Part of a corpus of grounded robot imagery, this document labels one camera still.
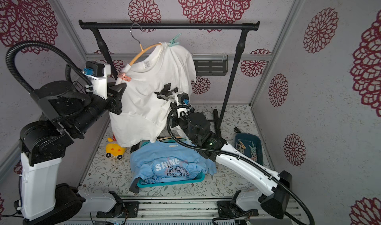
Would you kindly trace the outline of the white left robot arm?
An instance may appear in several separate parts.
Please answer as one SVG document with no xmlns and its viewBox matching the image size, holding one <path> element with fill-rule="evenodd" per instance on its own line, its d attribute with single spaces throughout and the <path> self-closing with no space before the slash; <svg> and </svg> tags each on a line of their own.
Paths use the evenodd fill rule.
<svg viewBox="0 0 381 225">
<path fill-rule="evenodd" d="M 25 48 L 45 48 L 66 62 L 65 80 L 33 88 L 15 65 L 17 54 Z M 79 213 L 127 216 L 123 200 L 113 191 L 87 194 L 66 183 L 57 183 L 60 163 L 68 146 L 83 139 L 87 130 L 106 112 L 122 112 L 126 84 L 108 82 L 113 67 L 88 61 L 84 69 L 57 47 L 41 41 L 23 41 L 6 53 L 12 76 L 26 89 L 42 111 L 38 121 L 20 132 L 22 174 L 15 201 L 16 212 L 25 225 L 56 225 Z"/>
</svg>

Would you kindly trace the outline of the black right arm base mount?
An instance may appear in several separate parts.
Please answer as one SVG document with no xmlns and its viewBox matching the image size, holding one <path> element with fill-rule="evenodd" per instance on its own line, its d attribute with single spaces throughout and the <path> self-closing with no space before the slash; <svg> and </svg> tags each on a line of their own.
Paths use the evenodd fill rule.
<svg viewBox="0 0 381 225">
<path fill-rule="evenodd" d="M 258 217 L 260 203 L 258 202 L 261 193 L 257 190 L 241 191 L 238 190 L 231 200 L 217 201 L 217 210 L 219 217 L 231 217 L 241 215 L 247 211 L 248 216 Z"/>
</svg>

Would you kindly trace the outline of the mint green clothespin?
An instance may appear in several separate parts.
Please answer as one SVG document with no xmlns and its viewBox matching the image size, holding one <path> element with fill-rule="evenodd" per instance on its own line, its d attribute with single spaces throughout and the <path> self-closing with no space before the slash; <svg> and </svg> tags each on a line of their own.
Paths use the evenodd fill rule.
<svg viewBox="0 0 381 225">
<path fill-rule="evenodd" d="M 169 47 L 173 47 L 173 46 L 176 46 L 176 45 L 179 45 L 179 38 L 180 36 L 182 35 L 182 33 L 179 33 L 177 34 L 174 38 L 172 38 L 169 42 L 168 42 L 168 46 Z"/>
</svg>

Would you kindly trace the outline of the pink clothespin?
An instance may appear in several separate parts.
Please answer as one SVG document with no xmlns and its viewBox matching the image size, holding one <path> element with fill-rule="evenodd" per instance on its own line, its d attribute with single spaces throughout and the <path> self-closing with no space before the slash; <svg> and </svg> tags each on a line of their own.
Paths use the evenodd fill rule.
<svg viewBox="0 0 381 225">
<path fill-rule="evenodd" d="M 118 78 L 127 82 L 130 82 L 132 80 L 132 78 L 127 76 L 126 73 L 118 73 Z"/>
</svg>

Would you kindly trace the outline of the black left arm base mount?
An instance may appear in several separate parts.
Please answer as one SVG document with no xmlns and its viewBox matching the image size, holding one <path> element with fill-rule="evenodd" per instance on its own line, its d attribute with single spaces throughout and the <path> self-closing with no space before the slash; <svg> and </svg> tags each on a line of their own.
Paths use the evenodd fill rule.
<svg viewBox="0 0 381 225">
<path fill-rule="evenodd" d="M 114 191 L 108 192 L 115 199 L 116 204 L 109 212 L 97 212 L 96 218 L 136 218 L 140 203 L 138 201 L 124 201 Z"/>
</svg>

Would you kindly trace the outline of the white t-shirt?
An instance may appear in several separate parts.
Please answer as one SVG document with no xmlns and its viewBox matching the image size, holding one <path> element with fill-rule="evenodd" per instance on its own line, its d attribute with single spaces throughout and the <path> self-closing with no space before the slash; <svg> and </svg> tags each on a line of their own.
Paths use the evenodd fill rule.
<svg viewBox="0 0 381 225">
<path fill-rule="evenodd" d="M 166 126 L 171 103 L 177 94 L 192 94 L 196 71 L 191 53 L 163 42 L 143 61 L 122 70 L 131 77 L 122 96 L 122 113 L 110 113 L 117 143 L 124 148 L 140 141 L 154 142 Z"/>
</svg>

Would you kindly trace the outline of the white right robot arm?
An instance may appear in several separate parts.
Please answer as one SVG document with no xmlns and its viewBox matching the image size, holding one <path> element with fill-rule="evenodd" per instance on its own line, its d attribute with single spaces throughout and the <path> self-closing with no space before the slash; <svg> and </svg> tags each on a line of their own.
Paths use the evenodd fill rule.
<svg viewBox="0 0 381 225">
<path fill-rule="evenodd" d="M 289 172 L 270 170 L 239 152 L 225 139 L 211 132 L 205 115 L 195 112 L 191 105 L 172 106 L 166 119 L 166 129 L 178 144 L 232 169 L 259 190 L 247 194 L 236 192 L 230 203 L 236 219 L 252 216 L 262 209 L 276 219 L 288 217 L 301 225 L 302 221 L 287 212 L 289 200 L 293 198 L 304 210 L 309 224 L 316 223 L 306 204 L 292 191 L 293 178 Z"/>
</svg>

